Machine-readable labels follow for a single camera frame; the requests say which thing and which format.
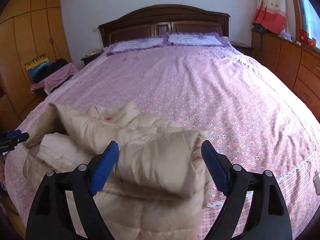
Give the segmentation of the dark bedside table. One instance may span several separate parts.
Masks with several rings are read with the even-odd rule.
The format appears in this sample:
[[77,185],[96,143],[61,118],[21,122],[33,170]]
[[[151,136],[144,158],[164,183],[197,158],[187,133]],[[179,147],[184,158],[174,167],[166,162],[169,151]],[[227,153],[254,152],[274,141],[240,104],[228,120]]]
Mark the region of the dark bedside table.
[[84,57],[81,58],[81,61],[84,63],[84,66],[88,65],[90,62],[97,59],[104,51],[102,49],[93,50]]

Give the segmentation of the right purple frilled pillow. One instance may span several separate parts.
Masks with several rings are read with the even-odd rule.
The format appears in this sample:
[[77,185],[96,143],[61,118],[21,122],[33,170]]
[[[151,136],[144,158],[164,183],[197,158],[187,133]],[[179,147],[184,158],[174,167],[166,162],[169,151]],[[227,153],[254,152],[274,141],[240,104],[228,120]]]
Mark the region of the right purple frilled pillow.
[[219,33],[166,33],[164,44],[172,46],[230,47],[226,36]]

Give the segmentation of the pink cloth covered stool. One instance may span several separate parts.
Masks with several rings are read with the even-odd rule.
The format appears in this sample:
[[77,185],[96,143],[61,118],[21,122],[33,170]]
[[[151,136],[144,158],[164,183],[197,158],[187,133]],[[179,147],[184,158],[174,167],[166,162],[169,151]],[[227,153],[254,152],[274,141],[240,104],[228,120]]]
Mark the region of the pink cloth covered stool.
[[33,84],[30,92],[34,94],[36,90],[43,89],[49,95],[77,73],[78,69],[72,63],[69,63],[39,83]]

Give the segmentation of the blue yellow book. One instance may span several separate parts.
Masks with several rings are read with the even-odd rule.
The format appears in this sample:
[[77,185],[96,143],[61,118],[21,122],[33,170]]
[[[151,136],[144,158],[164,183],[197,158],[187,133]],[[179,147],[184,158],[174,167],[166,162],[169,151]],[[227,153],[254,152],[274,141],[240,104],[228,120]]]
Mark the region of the blue yellow book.
[[24,64],[24,67],[33,83],[39,83],[43,72],[51,65],[47,55],[41,54],[37,58]]

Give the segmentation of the red box on cabinet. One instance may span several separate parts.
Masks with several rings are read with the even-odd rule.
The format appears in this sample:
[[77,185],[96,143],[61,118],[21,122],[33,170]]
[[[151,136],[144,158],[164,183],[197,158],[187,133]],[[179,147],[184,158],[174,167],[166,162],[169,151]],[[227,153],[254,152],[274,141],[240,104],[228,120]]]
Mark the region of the red box on cabinet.
[[300,30],[300,42],[303,44],[309,44],[309,33],[303,29]]

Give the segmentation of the dark wooden headboard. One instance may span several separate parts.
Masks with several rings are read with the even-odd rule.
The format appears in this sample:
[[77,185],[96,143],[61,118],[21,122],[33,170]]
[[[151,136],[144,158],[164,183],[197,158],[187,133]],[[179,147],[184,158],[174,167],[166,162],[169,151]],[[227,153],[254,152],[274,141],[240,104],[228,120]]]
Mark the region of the dark wooden headboard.
[[218,33],[229,36],[230,15],[200,8],[160,4],[144,7],[98,27],[104,47],[115,42],[169,33]]

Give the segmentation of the beige puffer jacket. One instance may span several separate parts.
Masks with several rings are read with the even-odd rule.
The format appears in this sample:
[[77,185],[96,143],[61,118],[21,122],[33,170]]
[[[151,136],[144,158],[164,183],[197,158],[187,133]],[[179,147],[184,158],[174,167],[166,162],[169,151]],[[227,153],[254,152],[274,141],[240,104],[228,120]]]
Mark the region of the beige puffer jacket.
[[50,103],[28,132],[23,175],[34,188],[47,170],[71,171],[115,141],[119,158],[94,198],[114,238],[197,239],[209,199],[206,131],[128,102],[86,111]]

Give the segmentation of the left purple frilled pillow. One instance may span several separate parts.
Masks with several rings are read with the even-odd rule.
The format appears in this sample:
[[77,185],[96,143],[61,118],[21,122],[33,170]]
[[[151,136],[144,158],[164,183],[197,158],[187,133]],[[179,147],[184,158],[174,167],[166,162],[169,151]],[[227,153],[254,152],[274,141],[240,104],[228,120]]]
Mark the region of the left purple frilled pillow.
[[166,45],[164,37],[139,38],[135,40],[116,42],[105,48],[106,55],[114,55],[133,50],[143,50]]

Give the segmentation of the floral red curtain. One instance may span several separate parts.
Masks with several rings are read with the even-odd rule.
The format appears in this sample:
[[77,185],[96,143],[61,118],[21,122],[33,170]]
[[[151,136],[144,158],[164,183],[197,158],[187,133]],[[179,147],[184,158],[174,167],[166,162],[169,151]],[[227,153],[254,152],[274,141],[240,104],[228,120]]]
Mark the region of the floral red curtain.
[[252,24],[259,24],[274,34],[280,34],[286,27],[285,0],[257,0]]

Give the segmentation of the orange wooden wardrobe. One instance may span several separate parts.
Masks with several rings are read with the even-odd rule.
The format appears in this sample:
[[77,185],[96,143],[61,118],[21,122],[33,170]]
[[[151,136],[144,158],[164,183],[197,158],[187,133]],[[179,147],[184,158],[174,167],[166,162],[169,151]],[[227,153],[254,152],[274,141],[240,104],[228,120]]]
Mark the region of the orange wooden wardrobe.
[[45,98],[25,64],[46,54],[71,62],[60,0],[10,0],[1,13],[1,128],[13,130]]

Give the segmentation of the purple frilled pillow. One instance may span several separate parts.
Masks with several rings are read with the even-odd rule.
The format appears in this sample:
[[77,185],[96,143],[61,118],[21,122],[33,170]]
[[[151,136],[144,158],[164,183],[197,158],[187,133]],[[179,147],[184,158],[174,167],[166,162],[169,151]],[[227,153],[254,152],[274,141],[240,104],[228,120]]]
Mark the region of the purple frilled pillow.
[[133,50],[143,50],[166,45],[164,37],[139,38],[135,40],[116,42],[105,48],[106,55],[114,55]]
[[172,46],[230,47],[226,36],[219,33],[166,33],[164,44]]

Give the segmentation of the wooden drawer cabinet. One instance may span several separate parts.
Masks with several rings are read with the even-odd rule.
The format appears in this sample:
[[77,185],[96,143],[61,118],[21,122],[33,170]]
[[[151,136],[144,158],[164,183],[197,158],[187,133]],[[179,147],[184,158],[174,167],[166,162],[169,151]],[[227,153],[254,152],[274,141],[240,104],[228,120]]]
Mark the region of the wooden drawer cabinet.
[[252,31],[252,56],[275,74],[319,120],[319,55],[304,46]]

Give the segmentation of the black clothes pile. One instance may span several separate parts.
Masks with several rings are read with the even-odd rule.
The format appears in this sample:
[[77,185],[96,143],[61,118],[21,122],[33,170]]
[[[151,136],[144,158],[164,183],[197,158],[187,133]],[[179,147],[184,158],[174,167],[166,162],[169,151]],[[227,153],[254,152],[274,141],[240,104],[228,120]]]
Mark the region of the black clothes pile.
[[57,59],[54,63],[45,63],[36,71],[34,77],[32,78],[33,83],[39,83],[43,79],[47,78],[49,75],[61,69],[63,66],[67,65],[68,61],[65,59]]

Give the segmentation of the pink floral bedspread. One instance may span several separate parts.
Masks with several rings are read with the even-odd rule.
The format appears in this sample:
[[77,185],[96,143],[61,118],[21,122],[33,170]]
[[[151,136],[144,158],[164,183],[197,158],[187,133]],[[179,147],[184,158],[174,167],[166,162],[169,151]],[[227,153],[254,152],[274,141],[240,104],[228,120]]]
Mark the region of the pink floral bedspread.
[[[142,112],[206,131],[216,151],[245,170],[270,170],[289,212],[292,238],[319,207],[319,122],[271,71],[232,47],[166,46],[99,56],[47,96],[20,124],[28,132],[50,103],[86,111],[134,102]],[[27,148],[7,155],[5,184],[23,222],[37,188],[23,175]],[[225,202],[210,178],[197,239]]]

